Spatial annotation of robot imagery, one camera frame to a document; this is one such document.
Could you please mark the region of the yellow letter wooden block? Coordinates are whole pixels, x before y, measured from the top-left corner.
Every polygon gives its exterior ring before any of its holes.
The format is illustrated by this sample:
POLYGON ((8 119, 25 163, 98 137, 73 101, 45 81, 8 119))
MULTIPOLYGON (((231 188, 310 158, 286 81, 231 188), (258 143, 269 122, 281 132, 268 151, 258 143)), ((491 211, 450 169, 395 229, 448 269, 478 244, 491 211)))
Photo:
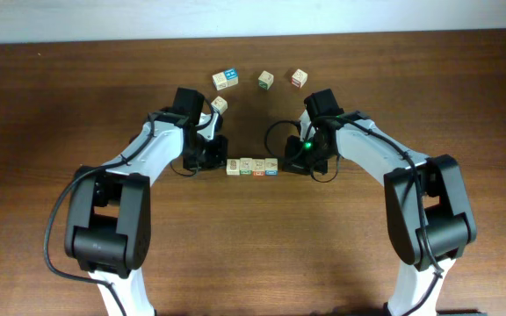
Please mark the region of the yellow letter wooden block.
POLYGON ((228 176, 239 176, 240 171, 240 160, 239 159, 227 159, 226 173, 228 176))

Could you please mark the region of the blue label wooden block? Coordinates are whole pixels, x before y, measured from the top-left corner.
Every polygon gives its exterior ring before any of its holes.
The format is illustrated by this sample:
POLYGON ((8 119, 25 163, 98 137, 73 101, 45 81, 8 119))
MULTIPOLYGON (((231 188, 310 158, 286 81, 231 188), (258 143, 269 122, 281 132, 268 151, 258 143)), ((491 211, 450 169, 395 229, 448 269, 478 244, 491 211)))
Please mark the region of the blue label wooden block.
POLYGON ((276 176, 278 174, 278 159, 265 158, 264 159, 265 174, 267 176, 276 176))

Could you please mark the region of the green label wooden block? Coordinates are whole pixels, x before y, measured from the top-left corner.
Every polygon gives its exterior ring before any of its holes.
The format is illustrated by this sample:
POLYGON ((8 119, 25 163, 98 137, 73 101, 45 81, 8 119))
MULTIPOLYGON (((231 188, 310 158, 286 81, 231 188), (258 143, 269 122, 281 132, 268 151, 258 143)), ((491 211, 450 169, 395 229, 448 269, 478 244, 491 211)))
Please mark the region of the green label wooden block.
POLYGON ((252 158, 241 158, 239 160, 239 171, 241 175, 251 175, 252 174, 252 165, 253 165, 253 159, 252 158))

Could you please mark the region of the red label wooden block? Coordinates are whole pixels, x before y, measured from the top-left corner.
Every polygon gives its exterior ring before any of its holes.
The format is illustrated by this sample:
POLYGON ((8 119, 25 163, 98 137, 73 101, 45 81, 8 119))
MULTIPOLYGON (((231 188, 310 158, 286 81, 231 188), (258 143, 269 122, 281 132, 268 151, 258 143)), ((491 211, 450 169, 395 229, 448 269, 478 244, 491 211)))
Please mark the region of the red label wooden block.
POLYGON ((254 176, 265 175, 265 159, 254 159, 252 164, 252 174, 254 176))

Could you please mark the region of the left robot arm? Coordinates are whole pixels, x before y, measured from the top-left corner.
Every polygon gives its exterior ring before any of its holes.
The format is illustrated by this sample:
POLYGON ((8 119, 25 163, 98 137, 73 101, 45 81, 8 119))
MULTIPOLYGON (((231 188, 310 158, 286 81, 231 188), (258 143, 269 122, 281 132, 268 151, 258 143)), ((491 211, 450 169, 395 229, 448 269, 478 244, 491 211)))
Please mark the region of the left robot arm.
POLYGON ((151 241, 151 188, 178 157, 188 176, 224 165, 219 133, 228 104, 180 88, 173 104, 148 114, 118 156, 76 172, 64 238, 67 256, 96 284, 110 315, 154 315, 142 265, 151 241))

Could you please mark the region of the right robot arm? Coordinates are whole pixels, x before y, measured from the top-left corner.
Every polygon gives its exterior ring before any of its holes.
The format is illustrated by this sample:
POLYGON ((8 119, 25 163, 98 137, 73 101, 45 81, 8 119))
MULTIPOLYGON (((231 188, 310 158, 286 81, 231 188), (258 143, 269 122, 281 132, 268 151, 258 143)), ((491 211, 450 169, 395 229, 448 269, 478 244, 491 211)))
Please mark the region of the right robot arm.
POLYGON ((401 265, 388 315, 435 315, 447 272, 477 226, 457 161, 430 157, 383 133, 360 111, 345 112, 332 90, 304 100, 286 142, 285 172, 326 174, 331 158, 354 162, 384 189, 388 237, 401 265))

